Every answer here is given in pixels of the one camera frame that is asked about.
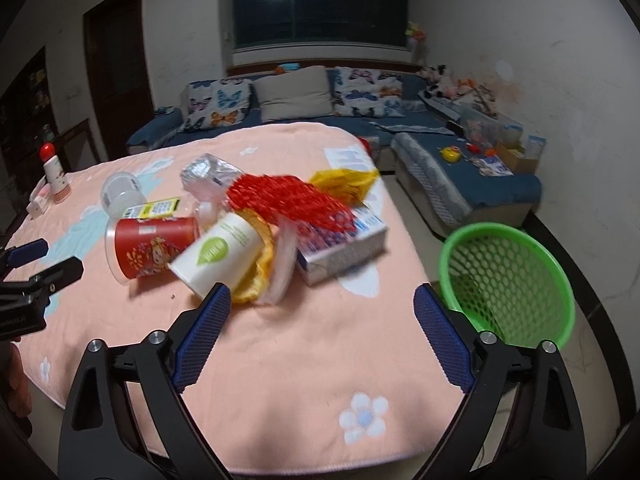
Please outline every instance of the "green trash bin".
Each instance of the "green trash bin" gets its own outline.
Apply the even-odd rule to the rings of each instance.
[[[529,235],[482,222],[455,231],[440,253],[442,298],[479,332],[535,348],[564,347],[575,323],[574,294],[556,259]]]

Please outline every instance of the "floor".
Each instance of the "floor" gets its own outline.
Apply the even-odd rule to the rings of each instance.
[[[438,279],[438,255],[441,242],[429,231],[404,190],[393,176],[383,177],[404,225],[414,241],[424,270],[430,280]],[[580,406],[587,447],[589,469],[593,468],[616,437],[620,425],[618,405],[607,365],[589,324],[576,305],[576,325],[572,338],[562,352]],[[63,411],[37,388],[33,395],[33,436],[30,443],[54,470],[57,464],[58,440]],[[513,393],[507,394],[498,409],[476,466],[491,462],[510,412]],[[389,463],[371,468],[306,477],[307,480],[408,480],[424,464],[427,456]]]

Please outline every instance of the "plastic storage box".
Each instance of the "plastic storage box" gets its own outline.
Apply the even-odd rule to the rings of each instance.
[[[517,144],[524,128],[518,121],[498,113],[496,119],[480,112],[476,105],[460,105],[460,125],[465,129],[465,137],[483,148],[493,148],[498,142]]]

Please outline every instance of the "red toy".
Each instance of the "red toy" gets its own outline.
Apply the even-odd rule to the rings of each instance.
[[[475,144],[472,144],[471,142],[468,142],[466,144],[466,148],[468,149],[469,153],[471,153],[472,155],[480,155],[481,153],[480,148],[478,148]]]
[[[56,149],[50,142],[43,144],[40,147],[40,160],[42,162],[47,162],[50,158],[52,158],[56,154]]]
[[[329,231],[355,230],[353,213],[347,206],[296,176],[244,174],[226,196],[231,209],[253,209],[274,225],[278,224],[278,214],[282,214]]]
[[[361,138],[358,138],[358,140],[364,146],[364,149],[367,152],[367,155],[371,156],[371,144],[369,144],[369,141],[367,139],[361,139]]]

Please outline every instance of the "human hand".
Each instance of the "human hand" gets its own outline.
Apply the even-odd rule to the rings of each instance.
[[[23,418],[31,413],[31,394],[29,393],[29,380],[22,368],[22,359],[20,351],[14,344],[11,347],[11,362],[6,372],[5,379],[9,383],[11,391],[7,395],[7,403],[9,409],[15,413],[18,418]]]

